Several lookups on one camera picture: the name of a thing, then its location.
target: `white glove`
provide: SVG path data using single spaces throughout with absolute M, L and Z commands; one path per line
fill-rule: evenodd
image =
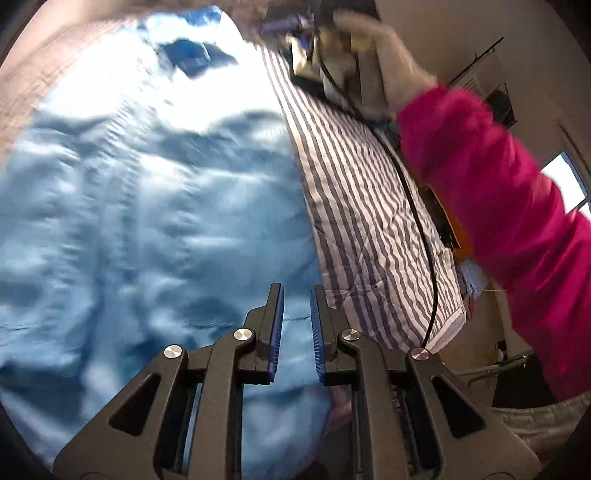
M 416 97 L 437 86 L 437 78 L 414 61 L 393 28 L 367 15 L 348 11 L 335 12 L 334 20 L 340 30 L 374 40 L 384 93 L 393 116 Z

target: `black cable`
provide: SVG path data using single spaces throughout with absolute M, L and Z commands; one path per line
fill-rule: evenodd
M 439 303 L 439 291 L 437 289 L 437 274 L 435 272 L 435 262 L 433 261 L 433 252 L 431 251 L 431 247 L 429 246 L 429 242 L 427 240 L 427 235 L 425 235 L 425 230 L 423 229 L 423 224 L 421 223 L 421 219 L 418 217 L 417 206 L 414 203 L 413 196 L 410 192 L 410 187 L 408 186 L 408 182 L 406 180 L 406 177 L 404 176 L 404 172 L 402 171 L 402 167 L 400 166 L 400 164 L 396 160 L 396 157 L 394 156 L 394 154 L 390 150 L 389 146 L 386 145 L 386 142 L 375 131 L 375 127 L 374 127 L 373 123 L 370 122 L 369 120 L 367 120 L 363 116 L 363 114 L 359 111 L 359 109 L 355 106 L 355 103 L 353 102 L 353 100 L 351 100 L 351 97 L 349 96 L 349 94 L 347 92 L 345 92 L 344 90 L 342 90 L 337 85 L 337 83 L 335 82 L 335 79 L 333 78 L 333 76 L 330 74 L 328 68 L 326 67 L 326 65 L 324 63 L 324 58 L 322 56 L 322 50 L 320 48 L 321 42 L 320 42 L 320 36 L 319 36 L 318 30 L 316 30 L 314 37 L 315 37 L 314 38 L 314 48 L 318 48 L 318 62 L 320 65 L 320 69 L 322 70 L 322 73 L 324 73 L 324 75 L 326 76 L 326 78 L 328 79 L 328 81 L 330 82 L 332 87 L 339 93 L 339 95 L 341 95 L 345 99 L 345 101 L 349 105 L 349 108 L 352 110 L 352 112 L 354 114 L 352 116 L 357 121 L 363 123 L 366 127 L 369 128 L 372 135 L 375 137 L 375 139 L 378 141 L 378 143 L 384 149 L 386 154 L 390 157 L 390 160 L 392 161 L 392 164 L 394 165 L 396 173 L 398 174 L 398 177 L 400 178 L 400 182 L 402 183 L 402 189 L 404 190 L 404 194 L 406 195 L 406 197 L 408 199 L 408 203 L 410 205 L 410 210 L 413 213 L 414 221 L 417 224 L 418 233 L 421 236 L 421 240 L 423 241 L 423 245 L 425 247 L 425 252 L 427 254 L 427 263 L 429 266 L 429 272 L 431 274 L 431 282 L 433 283 L 433 310 L 431 311 L 431 318 L 429 320 L 429 325 L 427 327 L 427 333 L 425 333 L 425 338 L 423 339 L 423 344 L 421 345 L 423 348 L 425 348 L 427 346 L 427 342 L 429 341 L 429 337 L 431 336 L 431 333 L 433 331 L 433 326 L 435 325 L 435 318 L 437 316 L 437 304 Z

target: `blue bedsheet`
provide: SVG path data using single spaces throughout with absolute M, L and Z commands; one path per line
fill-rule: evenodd
M 321 283 L 267 74 L 217 8 L 105 37 L 37 106 L 0 183 L 0 398 L 48 465 L 170 343 L 195 348 L 285 287 L 278 372 L 245 389 L 243 477 L 295 475 L 330 409 Z

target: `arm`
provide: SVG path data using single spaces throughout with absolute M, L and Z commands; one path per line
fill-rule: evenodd
M 558 399 L 591 390 L 591 223 L 479 99 L 440 87 L 398 115 L 411 167 L 451 208 L 507 290 L 513 327 Z

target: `blue sheet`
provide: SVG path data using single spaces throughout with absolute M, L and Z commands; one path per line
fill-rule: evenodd
M 311 461 L 331 405 L 309 321 L 322 278 L 280 106 L 220 10 L 85 52 L 17 138 L 0 216 L 0 398 L 46 464 L 166 345 L 213 343 L 272 282 L 280 360 L 245 389 L 243 477 Z

